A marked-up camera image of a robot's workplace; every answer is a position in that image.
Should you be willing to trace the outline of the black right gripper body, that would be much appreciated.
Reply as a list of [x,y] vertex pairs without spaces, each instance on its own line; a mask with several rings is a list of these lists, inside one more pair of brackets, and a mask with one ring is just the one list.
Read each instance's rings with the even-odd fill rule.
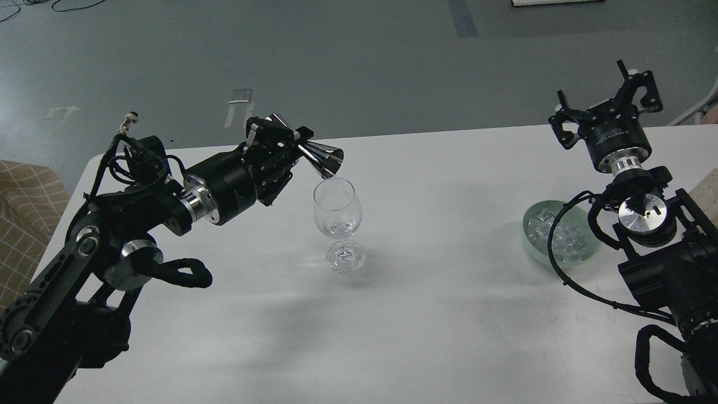
[[595,171],[612,172],[614,154],[633,154],[640,163],[653,149],[638,120],[638,107],[623,103],[611,107],[605,102],[590,108],[581,118],[581,137],[586,143]]

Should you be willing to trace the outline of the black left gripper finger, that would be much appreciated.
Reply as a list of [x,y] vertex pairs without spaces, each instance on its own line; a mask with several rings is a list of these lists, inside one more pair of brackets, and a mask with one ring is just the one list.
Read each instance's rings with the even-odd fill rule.
[[258,200],[270,206],[292,178],[291,169],[300,156],[293,145],[279,149],[263,148],[258,174]]
[[297,135],[292,128],[275,120],[250,117],[246,121],[245,149],[279,149],[293,145]]

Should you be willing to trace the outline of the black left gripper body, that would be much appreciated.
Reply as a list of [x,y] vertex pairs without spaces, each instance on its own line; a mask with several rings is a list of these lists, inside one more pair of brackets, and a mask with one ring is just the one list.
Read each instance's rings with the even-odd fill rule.
[[218,153],[185,172],[185,197],[196,218],[224,225],[258,200],[258,168],[263,148]]

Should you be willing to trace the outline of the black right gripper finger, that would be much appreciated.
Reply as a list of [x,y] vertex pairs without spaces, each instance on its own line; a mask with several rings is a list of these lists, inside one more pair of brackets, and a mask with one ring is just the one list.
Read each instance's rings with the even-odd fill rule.
[[616,64],[624,80],[617,94],[612,98],[612,112],[621,116],[661,112],[664,107],[653,72],[631,71],[621,59]]
[[556,94],[559,104],[555,113],[549,117],[549,125],[562,148],[571,149],[578,141],[585,140],[591,128],[592,113],[570,108],[562,90]]

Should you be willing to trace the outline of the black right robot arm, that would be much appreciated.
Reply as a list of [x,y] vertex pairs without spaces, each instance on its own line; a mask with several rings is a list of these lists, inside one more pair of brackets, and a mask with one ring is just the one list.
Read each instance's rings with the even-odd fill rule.
[[[584,141],[592,168],[612,176],[603,192],[582,191],[563,204],[549,229],[549,263],[563,284],[582,296],[677,328],[679,337],[657,324],[637,333],[635,375],[649,394],[664,403],[715,403],[716,224],[684,189],[670,198],[664,194],[673,179],[667,167],[644,169],[653,149],[639,116],[661,112],[661,97],[652,71],[630,70],[623,61],[617,66],[623,82],[613,97],[582,111],[571,108],[560,90],[556,112],[548,119],[562,148]],[[603,245],[625,254],[618,272],[635,300],[633,305],[588,291],[556,261],[556,226],[585,200],[591,205],[587,213],[591,233]],[[654,382],[651,338],[680,352],[685,396]]]

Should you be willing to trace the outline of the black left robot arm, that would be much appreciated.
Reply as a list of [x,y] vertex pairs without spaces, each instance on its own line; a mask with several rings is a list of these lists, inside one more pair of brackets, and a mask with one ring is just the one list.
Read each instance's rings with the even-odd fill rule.
[[271,205],[313,138],[276,113],[246,122],[245,141],[171,175],[156,136],[128,135],[125,116],[56,257],[2,314],[2,402],[52,403],[77,370],[102,368],[129,348],[130,315],[151,279],[206,288],[200,259],[165,261],[150,231],[177,236],[206,219],[221,226],[255,202]]

